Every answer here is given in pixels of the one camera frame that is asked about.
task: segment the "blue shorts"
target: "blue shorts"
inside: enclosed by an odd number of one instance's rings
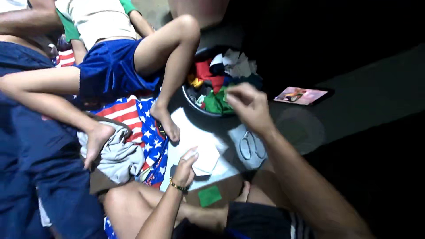
[[[0,42],[0,76],[52,67],[34,50]],[[62,238],[106,238],[79,149],[74,128],[0,92],[0,238],[51,238],[41,225],[38,197]]]
[[[140,41],[104,41],[89,50],[77,66],[80,68],[81,101],[107,103],[137,90],[156,89],[159,73],[142,78],[134,68],[134,52]]]

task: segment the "scissors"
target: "scissors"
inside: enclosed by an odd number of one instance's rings
[[[252,141],[254,142],[255,154],[257,155],[257,157],[260,158],[260,159],[265,159],[266,152],[264,151],[264,155],[262,155],[262,156],[258,153],[257,143],[255,143],[255,137],[252,134],[252,132],[249,131],[249,130],[247,130],[245,132],[244,136],[242,137],[242,139],[239,142],[239,151],[241,152],[242,157],[244,157],[245,160],[250,160],[252,158],[251,145],[249,144],[248,136],[251,136],[252,137]],[[246,157],[242,153],[242,141],[244,141],[244,140],[246,141],[246,145],[248,145],[249,157]]]

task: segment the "red clothing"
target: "red clothing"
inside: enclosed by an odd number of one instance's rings
[[[203,62],[196,62],[196,77],[199,80],[210,80],[212,83],[212,88],[214,89],[214,94],[217,94],[223,86],[224,76],[213,76],[210,72],[210,64],[212,59],[208,59]]]

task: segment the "hand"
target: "hand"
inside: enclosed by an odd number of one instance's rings
[[[248,83],[228,88],[226,101],[233,107],[241,121],[258,136],[274,130],[269,114],[267,95]]]
[[[199,157],[198,152],[196,152],[197,147],[191,148],[187,153],[185,153],[178,162],[176,172],[173,176],[173,183],[180,187],[189,186],[193,178],[195,177],[195,172],[193,172],[192,164],[196,162]]]

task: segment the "green sleeve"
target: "green sleeve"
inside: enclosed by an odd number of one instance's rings
[[[56,9],[57,14],[62,22],[63,28],[65,29],[65,39],[67,42],[72,39],[79,40],[80,34],[77,28],[74,26],[74,23],[66,18],[58,9]]]
[[[125,14],[129,14],[132,10],[137,10],[137,8],[131,3],[130,0],[119,0],[122,7],[124,8]]]

